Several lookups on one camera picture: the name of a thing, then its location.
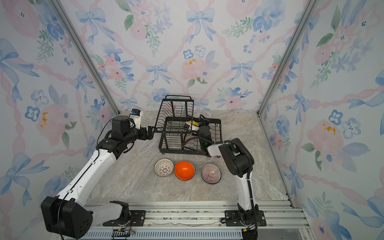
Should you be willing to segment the orange plastic bowl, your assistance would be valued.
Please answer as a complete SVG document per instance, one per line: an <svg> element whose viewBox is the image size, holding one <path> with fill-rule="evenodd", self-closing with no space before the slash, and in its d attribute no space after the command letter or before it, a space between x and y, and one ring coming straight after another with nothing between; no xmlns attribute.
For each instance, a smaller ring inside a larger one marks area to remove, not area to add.
<svg viewBox="0 0 384 240"><path fill-rule="evenodd" d="M195 175L195 167L193 164L187 161L178 162L175 165L175 175L181 181L188 181Z"/></svg>

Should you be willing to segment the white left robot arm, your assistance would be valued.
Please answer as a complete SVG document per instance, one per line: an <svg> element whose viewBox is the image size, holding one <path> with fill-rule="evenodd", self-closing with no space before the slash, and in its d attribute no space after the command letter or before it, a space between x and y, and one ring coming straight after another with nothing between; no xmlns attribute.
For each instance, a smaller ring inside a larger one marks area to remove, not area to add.
<svg viewBox="0 0 384 240"><path fill-rule="evenodd" d="M82 238L90 228L113 222L122 229L134 219L129 204L111 201L107 204L87 206L87 199L107 169L122 155L128 153L137 140L151 140L153 127L142 127L143 112L131 113L111 119L112 128L102 140L97 140L93 155L55 197L46 197L41 210L46 230L61 238Z"/></svg>

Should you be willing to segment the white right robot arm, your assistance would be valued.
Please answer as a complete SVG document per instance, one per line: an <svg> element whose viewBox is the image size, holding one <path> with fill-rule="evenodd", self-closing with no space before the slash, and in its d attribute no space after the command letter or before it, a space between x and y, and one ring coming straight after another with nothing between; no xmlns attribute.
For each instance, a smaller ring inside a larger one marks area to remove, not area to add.
<svg viewBox="0 0 384 240"><path fill-rule="evenodd" d="M254 203L251 181L254 158L238 138L213 142L209 126L199 127L197 138L205 154L222 157L229 172L235 176L240 220L245 226L256 228L258 207Z"/></svg>

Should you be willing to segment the pink ribbed glass bowl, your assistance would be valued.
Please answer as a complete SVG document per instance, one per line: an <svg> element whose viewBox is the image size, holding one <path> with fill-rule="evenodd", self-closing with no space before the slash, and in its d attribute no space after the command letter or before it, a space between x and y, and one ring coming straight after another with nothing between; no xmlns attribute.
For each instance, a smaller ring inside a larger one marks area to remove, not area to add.
<svg viewBox="0 0 384 240"><path fill-rule="evenodd" d="M215 164L205 164L201 171L201 177L207 184L215 185L222 177L221 170Z"/></svg>

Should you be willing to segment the yellow plastic bowl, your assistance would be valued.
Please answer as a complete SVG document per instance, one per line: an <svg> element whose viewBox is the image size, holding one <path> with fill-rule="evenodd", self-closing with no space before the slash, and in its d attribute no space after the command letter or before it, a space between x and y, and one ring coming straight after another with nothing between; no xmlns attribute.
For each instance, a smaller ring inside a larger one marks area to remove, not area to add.
<svg viewBox="0 0 384 240"><path fill-rule="evenodd" d="M198 131L200 129L199 124L195 121L186 122L186 126L189 131Z"/></svg>

